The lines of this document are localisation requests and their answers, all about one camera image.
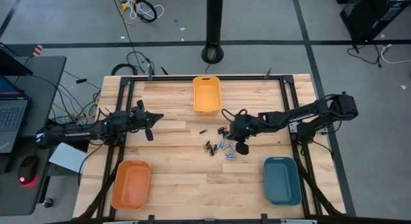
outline plastic bin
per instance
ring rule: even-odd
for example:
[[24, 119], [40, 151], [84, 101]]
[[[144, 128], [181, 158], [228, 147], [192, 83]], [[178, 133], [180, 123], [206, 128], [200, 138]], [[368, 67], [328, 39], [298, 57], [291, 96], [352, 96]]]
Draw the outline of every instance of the plastic bin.
[[199, 76], [193, 80], [194, 110], [200, 114], [215, 114], [221, 109], [220, 79]]
[[301, 188], [297, 164], [290, 157], [270, 157], [264, 162], [265, 197], [274, 205], [298, 205]]
[[150, 187], [151, 170], [147, 162], [127, 160], [117, 169], [111, 205], [137, 211], [144, 207]]

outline yellow bin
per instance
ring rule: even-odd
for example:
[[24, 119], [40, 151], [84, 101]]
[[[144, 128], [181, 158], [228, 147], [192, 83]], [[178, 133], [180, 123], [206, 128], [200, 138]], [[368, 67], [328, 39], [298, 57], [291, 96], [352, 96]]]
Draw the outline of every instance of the yellow bin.
[[215, 76], [194, 78], [194, 110], [200, 114], [215, 114], [221, 109], [220, 79]]

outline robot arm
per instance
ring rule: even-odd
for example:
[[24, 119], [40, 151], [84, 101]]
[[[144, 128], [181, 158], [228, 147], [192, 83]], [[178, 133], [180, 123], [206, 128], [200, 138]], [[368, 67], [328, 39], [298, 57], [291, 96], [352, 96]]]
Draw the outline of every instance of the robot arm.
[[[246, 155], [249, 153], [249, 146], [244, 143], [245, 140], [257, 134], [278, 132], [291, 123], [298, 123], [298, 140], [311, 142], [318, 130], [335, 121], [352, 120], [357, 115], [354, 98], [345, 92], [325, 96], [313, 103], [286, 112], [262, 112], [258, 114], [258, 117], [248, 115], [243, 109], [234, 116], [235, 120], [230, 124], [231, 136], [229, 138], [238, 142], [236, 151]], [[301, 122], [303, 119], [314, 116], [317, 117], [308, 123]]]
[[121, 134], [126, 132], [137, 132], [146, 130], [146, 137], [153, 140], [150, 130], [160, 120], [163, 114], [153, 114], [144, 111], [143, 101], [139, 100], [137, 106], [131, 108], [131, 112], [115, 111], [101, 121], [91, 125], [53, 125], [43, 128], [37, 132], [36, 144], [47, 148], [50, 145], [70, 141], [90, 141], [101, 139], [107, 145], [118, 145]]

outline black desk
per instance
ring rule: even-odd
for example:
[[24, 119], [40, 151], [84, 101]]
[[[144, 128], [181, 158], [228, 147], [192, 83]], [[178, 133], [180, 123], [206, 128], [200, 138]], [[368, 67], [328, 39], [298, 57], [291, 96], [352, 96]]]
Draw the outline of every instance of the black desk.
[[[27, 57], [17, 57], [22, 64]], [[26, 66], [35, 76], [47, 79], [58, 85], [66, 57], [64, 56], [40, 56], [28, 60]], [[8, 77], [15, 82], [17, 77]], [[11, 170], [0, 174], [0, 216], [29, 215], [33, 213], [35, 205], [39, 201], [43, 186], [48, 185], [47, 177], [48, 159], [51, 149], [37, 150], [35, 147], [35, 134], [48, 121], [50, 108], [56, 94], [56, 88], [51, 84], [31, 77], [21, 76], [16, 85], [25, 90], [32, 99], [31, 107], [26, 117], [27, 125], [23, 128], [21, 137], [14, 148], [14, 160]], [[21, 185], [17, 181], [17, 171], [20, 163], [27, 156], [36, 154], [40, 158], [39, 168], [34, 181], [28, 185]]]

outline desk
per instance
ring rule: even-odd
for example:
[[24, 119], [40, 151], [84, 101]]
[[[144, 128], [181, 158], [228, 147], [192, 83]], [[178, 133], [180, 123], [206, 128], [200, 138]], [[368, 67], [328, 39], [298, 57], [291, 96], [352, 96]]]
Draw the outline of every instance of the desk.
[[[27, 57], [16, 59], [23, 64]], [[64, 56], [40, 56], [28, 60], [27, 67], [33, 71], [34, 75], [58, 85], [65, 64]], [[8, 79], [11, 82], [16, 81], [15, 76], [8, 77]], [[0, 174], [0, 216], [31, 214], [39, 201], [40, 192], [45, 192], [48, 185], [46, 175], [51, 149], [35, 151], [35, 135], [48, 120], [56, 89], [49, 83], [31, 76], [21, 76], [17, 81], [17, 86], [25, 90], [32, 99], [32, 103], [26, 116], [27, 125], [23, 128], [15, 145], [15, 152], [12, 154], [14, 156], [1, 156], [0, 158], [0, 163], [2, 163], [6, 160], [4, 158], [14, 157], [11, 170]], [[35, 179], [33, 183], [21, 185], [17, 181], [20, 163], [34, 153], [40, 158]]]
[[[119, 76], [106, 76], [99, 106], [114, 111], [119, 90]], [[315, 101], [310, 75], [293, 76], [300, 105]], [[142, 99], [145, 109], [163, 113], [154, 126], [154, 141], [147, 141], [144, 132], [127, 134], [124, 160], [143, 160], [152, 168], [148, 202], [140, 211], [116, 212], [117, 220], [147, 220], [154, 214], [157, 220], [260, 219], [303, 218], [302, 205], [280, 207], [265, 199], [263, 189], [263, 163], [268, 157], [292, 157], [290, 134], [283, 129], [275, 134], [259, 134], [250, 138], [250, 153], [237, 154], [236, 161], [228, 161], [221, 150], [214, 157], [204, 153], [203, 145], [210, 140], [221, 141], [216, 129], [228, 126], [221, 113], [199, 116], [193, 110], [191, 81], [137, 82], [134, 85], [132, 105]], [[284, 111], [279, 81], [274, 80], [222, 80], [223, 108], [237, 113], [246, 108], [254, 116], [258, 112]], [[288, 100], [291, 92], [287, 89]], [[123, 95], [125, 109], [127, 90]], [[199, 131], [208, 129], [200, 135]], [[325, 136], [315, 140], [328, 145]], [[89, 146], [89, 153], [96, 146]], [[74, 215], [79, 216], [100, 190], [108, 148], [103, 146], [85, 163], [78, 191]], [[345, 212], [333, 161], [327, 150], [310, 145], [311, 160], [318, 186], [330, 202]], [[112, 168], [118, 150], [114, 152]], [[306, 186], [308, 204], [314, 213], [313, 200]], [[104, 214], [108, 216], [111, 201], [109, 191]]]

